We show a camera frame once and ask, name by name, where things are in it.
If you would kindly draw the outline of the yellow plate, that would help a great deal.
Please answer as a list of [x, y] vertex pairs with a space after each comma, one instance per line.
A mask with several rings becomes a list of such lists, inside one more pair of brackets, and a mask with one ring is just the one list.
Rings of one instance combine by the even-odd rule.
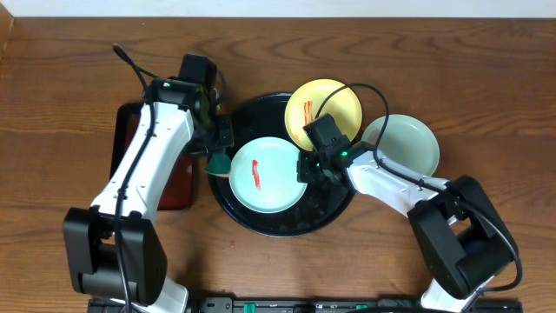
[[[316, 119], [324, 100], [344, 83], [333, 79], [317, 79], [303, 84], [289, 98], [284, 119], [287, 133], [302, 150], [311, 151], [313, 145], [303, 127]], [[362, 122], [359, 98], [351, 89], [344, 89], [332, 96], [321, 110], [320, 117], [329, 113], [341, 133], [354, 140]]]

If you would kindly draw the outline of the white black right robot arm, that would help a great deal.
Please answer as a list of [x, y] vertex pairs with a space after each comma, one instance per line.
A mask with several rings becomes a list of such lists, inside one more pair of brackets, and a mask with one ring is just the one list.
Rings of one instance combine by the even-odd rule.
[[420, 304], [462, 312], [494, 288], [490, 282], [510, 263], [520, 283], [523, 269], [513, 236], [477, 180], [424, 176], [386, 157], [371, 143], [330, 143], [302, 151], [298, 179], [328, 181], [376, 198], [405, 216], [433, 277]]

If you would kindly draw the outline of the green scrubbing sponge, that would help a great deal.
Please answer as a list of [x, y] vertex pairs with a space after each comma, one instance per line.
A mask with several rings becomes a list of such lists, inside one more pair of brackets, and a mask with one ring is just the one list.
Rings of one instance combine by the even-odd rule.
[[211, 176], [229, 177], [231, 159], [226, 153], [215, 153], [208, 158], [204, 171]]

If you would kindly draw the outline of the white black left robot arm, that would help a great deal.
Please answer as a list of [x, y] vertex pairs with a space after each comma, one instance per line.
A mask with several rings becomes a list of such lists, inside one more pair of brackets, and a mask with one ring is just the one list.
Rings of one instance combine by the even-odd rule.
[[87, 209], [63, 220], [75, 291], [122, 304], [124, 310], [183, 312], [188, 290], [167, 275], [156, 234], [162, 192], [184, 148], [196, 154], [229, 143], [215, 114], [221, 95], [212, 78], [156, 78], [145, 93], [136, 132], [116, 171]]

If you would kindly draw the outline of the light green plate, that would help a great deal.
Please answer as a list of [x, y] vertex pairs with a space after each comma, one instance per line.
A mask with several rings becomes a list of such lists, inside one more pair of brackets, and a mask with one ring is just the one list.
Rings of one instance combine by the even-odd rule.
[[433, 132], [420, 120], [400, 114], [388, 117], [379, 142], [379, 157], [388, 168], [402, 172], [401, 166], [424, 176], [432, 176], [440, 161], [440, 146]]
[[279, 137], [260, 137], [234, 155], [229, 185], [235, 198], [249, 210], [274, 214], [289, 209], [308, 185], [297, 180], [299, 149]]

